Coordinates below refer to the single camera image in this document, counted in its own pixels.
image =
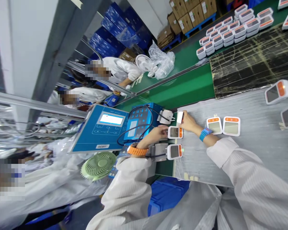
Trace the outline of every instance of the green desk fan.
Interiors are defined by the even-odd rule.
[[[110,173],[115,162],[116,156],[113,153],[97,153],[82,165],[81,174],[92,181],[100,180]]]

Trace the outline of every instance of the clear plastic bag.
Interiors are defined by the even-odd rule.
[[[167,54],[162,52],[154,41],[148,53],[154,65],[158,65],[158,70],[155,73],[156,78],[158,80],[166,78],[174,69],[175,54],[173,52],[168,52]]]

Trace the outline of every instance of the cuff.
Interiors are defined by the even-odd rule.
[[[231,137],[222,138],[214,146],[207,148],[207,155],[219,168],[222,168],[236,148],[239,146]]]

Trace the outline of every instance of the white desk fan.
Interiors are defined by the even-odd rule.
[[[158,70],[158,67],[153,65],[150,58],[143,54],[140,54],[135,58],[135,63],[140,70],[149,72],[148,77],[153,77]]]

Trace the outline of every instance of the blue plastic crate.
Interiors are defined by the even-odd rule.
[[[148,206],[148,216],[174,208],[189,189],[189,181],[178,181],[165,177],[151,185],[152,195]]]

